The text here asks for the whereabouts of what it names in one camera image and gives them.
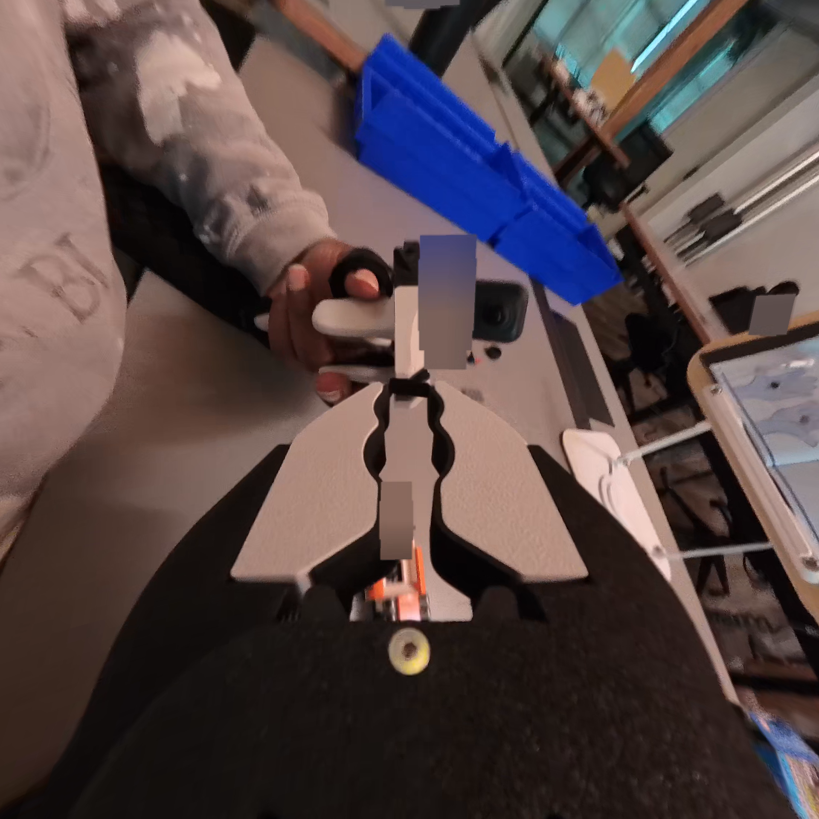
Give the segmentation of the blue storage bin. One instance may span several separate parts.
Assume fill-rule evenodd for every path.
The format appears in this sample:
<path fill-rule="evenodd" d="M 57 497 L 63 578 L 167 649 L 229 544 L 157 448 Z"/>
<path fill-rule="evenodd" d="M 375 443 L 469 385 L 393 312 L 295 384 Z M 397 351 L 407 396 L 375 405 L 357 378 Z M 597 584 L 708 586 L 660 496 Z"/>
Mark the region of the blue storage bin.
<path fill-rule="evenodd" d="M 491 247 L 527 209 L 514 149 L 391 34 L 361 68 L 354 139 L 362 165 Z"/>
<path fill-rule="evenodd" d="M 496 253 L 571 305 L 622 282 L 619 264 L 584 210 L 507 143 L 490 165 L 520 195 L 521 206 L 491 237 Z"/>

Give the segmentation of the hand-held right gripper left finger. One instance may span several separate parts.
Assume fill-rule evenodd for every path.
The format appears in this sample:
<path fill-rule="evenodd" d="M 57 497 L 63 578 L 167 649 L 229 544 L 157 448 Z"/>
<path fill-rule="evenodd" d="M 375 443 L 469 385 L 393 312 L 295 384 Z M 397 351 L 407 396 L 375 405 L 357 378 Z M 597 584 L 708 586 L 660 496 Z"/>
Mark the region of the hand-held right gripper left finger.
<path fill-rule="evenodd" d="M 236 581 L 292 582 L 360 590 L 386 573 L 378 542 L 378 468 L 386 386 L 372 384 L 293 440 L 232 568 Z"/>

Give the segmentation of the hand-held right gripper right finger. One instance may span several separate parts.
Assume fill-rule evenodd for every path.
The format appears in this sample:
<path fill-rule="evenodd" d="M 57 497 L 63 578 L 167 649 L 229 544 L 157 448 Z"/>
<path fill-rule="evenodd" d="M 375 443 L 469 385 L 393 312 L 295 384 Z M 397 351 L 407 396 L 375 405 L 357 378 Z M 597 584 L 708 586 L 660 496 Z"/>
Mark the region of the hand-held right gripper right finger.
<path fill-rule="evenodd" d="M 429 553 L 439 577 L 457 590 L 588 577 L 520 434 L 442 381 L 429 393 L 429 427 L 437 472 Z"/>

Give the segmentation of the black honeycomb wrist rest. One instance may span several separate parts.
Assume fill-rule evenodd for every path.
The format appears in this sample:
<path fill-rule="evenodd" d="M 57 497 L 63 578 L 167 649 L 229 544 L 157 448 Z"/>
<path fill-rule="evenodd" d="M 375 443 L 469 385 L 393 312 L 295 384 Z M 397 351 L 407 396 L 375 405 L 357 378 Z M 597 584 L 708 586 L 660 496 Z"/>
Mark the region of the black honeycomb wrist rest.
<path fill-rule="evenodd" d="M 269 348 L 268 334 L 256 326 L 255 318 L 269 312 L 270 300 L 243 273 L 213 256 L 185 212 L 158 190 L 116 166 L 105 163 L 99 170 L 112 246 Z"/>

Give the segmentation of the lego instruction booklet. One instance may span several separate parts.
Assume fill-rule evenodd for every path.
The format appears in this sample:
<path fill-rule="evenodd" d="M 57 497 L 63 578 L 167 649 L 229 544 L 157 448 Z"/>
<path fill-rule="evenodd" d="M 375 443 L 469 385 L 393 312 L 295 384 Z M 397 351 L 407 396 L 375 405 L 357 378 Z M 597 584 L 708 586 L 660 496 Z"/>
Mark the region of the lego instruction booklet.
<path fill-rule="evenodd" d="M 774 338 L 725 347 L 703 356 L 721 399 L 717 406 L 741 423 L 756 451 L 752 474 L 765 468 L 774 519 L 787 531 L 786 549 L 807 578 L 817 575 L 818 340 L 807 329 L 783 343 Z"/>

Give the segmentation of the person's left hand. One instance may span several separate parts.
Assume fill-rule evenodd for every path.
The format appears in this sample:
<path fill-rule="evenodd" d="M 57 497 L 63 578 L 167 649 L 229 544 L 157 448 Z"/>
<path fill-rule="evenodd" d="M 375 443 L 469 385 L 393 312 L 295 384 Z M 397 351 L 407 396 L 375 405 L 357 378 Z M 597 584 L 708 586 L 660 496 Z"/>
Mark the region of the person's left hand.
<path fill-rule="evenodd" d="M 314 307 L 332 295 L 331 273 L 353 251 L 352 245 L 337 239 L 319 241 L 289 263 L 267 292 L 272 353 L 293 368 L 315 374 L 315 390 L 328 406 L 362 388 L 344 374 L 320 371 L 336 361 L 344 346 L 319 333 L 312 323 Z"/>

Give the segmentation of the white base plate with lever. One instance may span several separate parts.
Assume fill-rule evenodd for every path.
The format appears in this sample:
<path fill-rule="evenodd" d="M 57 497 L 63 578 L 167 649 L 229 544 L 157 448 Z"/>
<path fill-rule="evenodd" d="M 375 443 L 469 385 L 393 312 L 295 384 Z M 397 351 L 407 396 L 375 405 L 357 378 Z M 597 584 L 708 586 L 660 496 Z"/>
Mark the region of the white base plate with lever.
<path fill-rule="evenodd" d="M 579 428 L 563 431 L 561 443 L 576 481 L 646 552 L 663 552 L 618 443 L 608 433 Z"/>

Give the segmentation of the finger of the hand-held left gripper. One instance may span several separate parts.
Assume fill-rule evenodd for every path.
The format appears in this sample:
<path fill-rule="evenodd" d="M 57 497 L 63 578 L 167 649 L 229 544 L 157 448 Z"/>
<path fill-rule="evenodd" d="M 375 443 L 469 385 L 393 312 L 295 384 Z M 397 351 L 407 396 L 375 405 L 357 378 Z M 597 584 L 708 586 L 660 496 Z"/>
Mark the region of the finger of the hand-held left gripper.
<path fill-rule="evenodd" d="M 425 369 L 418 325 L 418 287 L 397 285 L 393 293 L 394 373 L 391 379 L 409 380 Z"/>

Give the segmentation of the orange white lego car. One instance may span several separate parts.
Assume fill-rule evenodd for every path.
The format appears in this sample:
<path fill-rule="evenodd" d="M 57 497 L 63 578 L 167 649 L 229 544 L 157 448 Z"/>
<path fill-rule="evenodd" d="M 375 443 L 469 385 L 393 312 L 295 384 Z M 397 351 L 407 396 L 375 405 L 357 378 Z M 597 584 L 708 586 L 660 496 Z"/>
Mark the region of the orange white lego car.
<path fill-rule="evenodd" d="M 364 599 L 376 606 L 386 605 L 387 600 L 414 602 L 419 610 L 428 607 L 422 551 L 413 542 L 412 555 L 402 559 L 390 574 L 364 591 Z"/>

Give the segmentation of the book stand with black board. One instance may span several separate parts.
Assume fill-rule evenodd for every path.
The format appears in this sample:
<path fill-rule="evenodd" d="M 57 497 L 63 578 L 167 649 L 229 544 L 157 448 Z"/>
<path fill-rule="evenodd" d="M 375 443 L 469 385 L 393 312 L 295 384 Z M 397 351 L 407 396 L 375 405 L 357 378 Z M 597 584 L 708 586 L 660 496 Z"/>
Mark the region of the book stand with black board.
<path fill-rule="evenodd" d="M 817 604 L 817 583 L 818 576 L 813 575 L 807 578 L 800 567 L 791 558 L 790 552 L 786 549 L 785 536 L 787 531 L 782 523 L 774 519 L 773 502 L 767 501 L 763 497 L 763 487 L 773 489 L 774 500 L 781 502 L 782 497 L 776 491 L 776 487 L 768 481 L 768 475 L 759 459 L 755 460 L 755 465 L 760 469 L 760 474 L 752 474 L 750 466 L 751 456 L 756 455 L 756 451 L 749 440 L 744 435 L 741 423 L 736 423 L 729 418 L 727 410 L 718 408 L 717 403 L 721 399 L 720 390 L 715 387 L 713 378 L 707 367 L 703 363 L 703 356 L 714 351 L 719 351 L 725 347 L 752 342 L 760 338 L 774 338 L 776 343 L 786 342 L 794 332 L 807 329 L 809 337 L 817 335 L 818 323 L 817 312 L 808 314 L 796 319 L 789 331 L 779 336 L 751 336 L 748 333 L 732 336 L 723 342 L 714 343 L 703 348 L 692 360 L 688 370 L 688 380 L 695 399 L 699 403 L 704 417 L 708 420 L 711 432 L 722 449 L 728 464 L 741 486 L 744 495 L 748 499 L 753 512 L 760 521 L 767 539 L 772 544 L 774 550 L 784 565 L 785 570 L 802 595 L 807 595 L 811 604 Z"/>

